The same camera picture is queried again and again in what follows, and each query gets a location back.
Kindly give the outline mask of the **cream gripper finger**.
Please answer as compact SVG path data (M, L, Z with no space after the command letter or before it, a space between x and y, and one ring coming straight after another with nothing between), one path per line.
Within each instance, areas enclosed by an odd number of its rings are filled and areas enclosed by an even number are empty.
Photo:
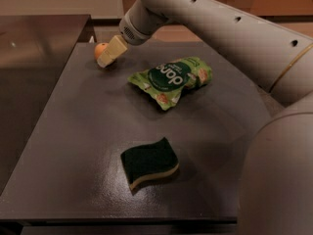
M108 43L107 49L96 59L97 64L101 68L111 65L119 56L128 49L127 42L121 35L115 35Z

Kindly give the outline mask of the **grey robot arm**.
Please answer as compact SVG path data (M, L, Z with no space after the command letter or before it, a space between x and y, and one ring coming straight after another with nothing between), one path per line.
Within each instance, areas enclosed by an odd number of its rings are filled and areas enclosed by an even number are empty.
M313 39L215 0L137 0L99 65L170 22L187 27L285 105L246 154L238 234L313 235Z

